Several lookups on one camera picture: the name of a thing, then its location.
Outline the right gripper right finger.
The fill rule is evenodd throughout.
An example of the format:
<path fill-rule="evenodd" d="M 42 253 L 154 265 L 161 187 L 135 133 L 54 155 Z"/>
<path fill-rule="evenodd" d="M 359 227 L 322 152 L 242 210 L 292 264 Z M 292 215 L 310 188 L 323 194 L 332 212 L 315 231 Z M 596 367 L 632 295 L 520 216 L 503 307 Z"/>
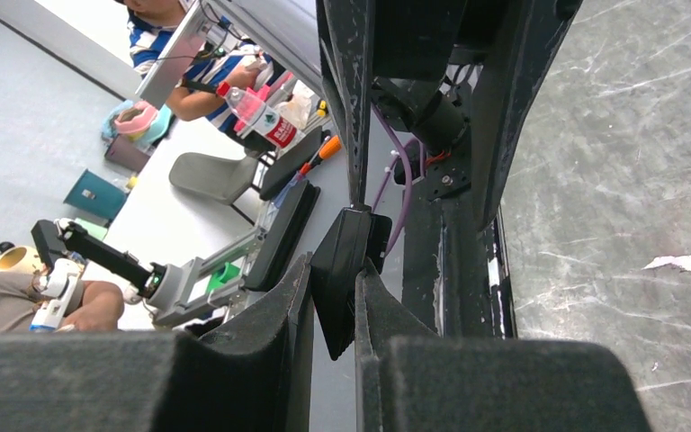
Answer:
<path fill-rule="evenodd" d="M 647 431 L 621 361 L 565 340 L 440 337 L 389 293 L 355 279 L 361 431 Z"/>

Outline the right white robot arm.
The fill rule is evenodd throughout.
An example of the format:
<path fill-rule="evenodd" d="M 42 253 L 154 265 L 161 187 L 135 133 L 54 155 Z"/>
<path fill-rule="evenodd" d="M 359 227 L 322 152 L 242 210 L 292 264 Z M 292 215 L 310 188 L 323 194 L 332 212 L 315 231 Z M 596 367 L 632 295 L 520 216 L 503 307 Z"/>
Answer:
<path fill-rule="evenodd" d="M 521 340 L 500 200 L 576 1 L 220 1 L 327 100 L 348 204 L 236 318 L 176 331 L 0 337 L 0 431 L 305 431 L 314 328 L 354 349 L 361 431 L 646 431 L 619 359 Z M 394 222 L 365 202 L 370 121 L 431 154 L 405 209 L 408 281 L 381 279 Z"/>

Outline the person's forearm with controller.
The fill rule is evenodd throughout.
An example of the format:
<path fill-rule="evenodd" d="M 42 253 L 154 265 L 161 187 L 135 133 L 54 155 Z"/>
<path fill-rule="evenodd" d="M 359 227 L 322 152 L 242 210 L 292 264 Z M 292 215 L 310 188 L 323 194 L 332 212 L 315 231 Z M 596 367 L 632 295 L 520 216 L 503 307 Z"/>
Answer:
<path fill-rule="evenodd" d="M 46 297 L 29 274 L 0 272 L 0 335 L 26 333 Z M 81 281 L 59 327 L 66 331 L 106 332 L 119 328 L 124 312 L 121 289 L 106 281 Z"/>

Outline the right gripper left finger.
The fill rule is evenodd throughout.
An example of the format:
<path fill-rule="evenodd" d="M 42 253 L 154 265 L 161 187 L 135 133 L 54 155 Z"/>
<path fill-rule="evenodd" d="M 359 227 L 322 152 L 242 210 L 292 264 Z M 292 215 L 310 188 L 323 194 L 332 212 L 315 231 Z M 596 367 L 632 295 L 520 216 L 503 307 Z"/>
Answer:
<path fill-rule="evenodd" d="M 0 337 L 0 431 L 305 431 L 310 254 L 234 319 L 183 331 Z"/>

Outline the black comb guard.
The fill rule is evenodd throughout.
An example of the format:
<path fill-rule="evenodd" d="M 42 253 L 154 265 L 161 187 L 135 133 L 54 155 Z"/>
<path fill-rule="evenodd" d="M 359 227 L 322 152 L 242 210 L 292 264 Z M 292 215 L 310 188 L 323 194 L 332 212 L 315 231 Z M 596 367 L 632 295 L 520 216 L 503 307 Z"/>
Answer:
<path fill-rule="evenodd" d="M 344 208 L 313 254 L 311 293 L 332 360 L 354 341 L 355 278 L 366 261 L 382 270 L 391 229 L 387 216 Z"/>

